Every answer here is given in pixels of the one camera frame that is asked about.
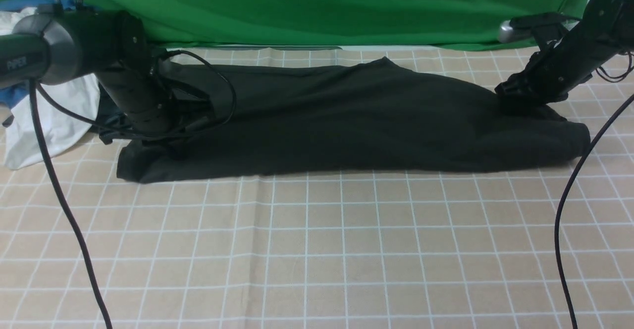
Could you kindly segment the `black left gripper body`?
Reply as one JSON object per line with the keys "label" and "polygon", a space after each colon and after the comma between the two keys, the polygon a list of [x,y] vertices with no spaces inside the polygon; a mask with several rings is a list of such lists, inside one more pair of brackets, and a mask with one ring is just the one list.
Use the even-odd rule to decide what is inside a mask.
{"label": "black left gripper body", "polygon": [[118,63],[99,73],[99,83],[127,116],[130,128],[99,125],[105,145],[115,140],[164,146],[219,124],[205,90],[218,68],[189,51],[154,49],[140,65]]}

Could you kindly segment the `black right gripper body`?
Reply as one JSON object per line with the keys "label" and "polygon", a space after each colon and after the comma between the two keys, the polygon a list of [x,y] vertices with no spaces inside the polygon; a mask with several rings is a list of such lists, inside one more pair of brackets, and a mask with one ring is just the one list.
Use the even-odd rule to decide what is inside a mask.
{"label": "black right gripper body", "polygon": [[512,74],[494,91],[505,109],[531,109],[567,100],[569,92],[591,74],[581,56],[536,52],[523,71]]}

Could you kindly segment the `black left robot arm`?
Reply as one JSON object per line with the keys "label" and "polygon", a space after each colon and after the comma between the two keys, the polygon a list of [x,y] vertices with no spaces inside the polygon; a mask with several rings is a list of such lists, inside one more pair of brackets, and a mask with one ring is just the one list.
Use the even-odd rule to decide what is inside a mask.
{"label": "black left robot arm", "polygon": [[104,144],[166,143],[220,123],[208,94],[168,77],[179,54],[150,46],[126,11],[37,11],[1,38],[1,87],[92,74],[121,112],[114,126],[97,126]]}

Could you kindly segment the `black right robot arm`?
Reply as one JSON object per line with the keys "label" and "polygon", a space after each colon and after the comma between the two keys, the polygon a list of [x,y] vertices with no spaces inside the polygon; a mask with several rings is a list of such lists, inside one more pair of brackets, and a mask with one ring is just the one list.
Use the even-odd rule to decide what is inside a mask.
{"label": "black right robot arm", "polygon": [[[615,55],[632,52],[633,1],[589,0],[582,17],[575,19],[548,12],[503,22],[499,42],[533,38],[539,51],[523,71],[495,88],[501,108],[524,111],[564,101]],[[570,20],[577,24],[568,29]]]}

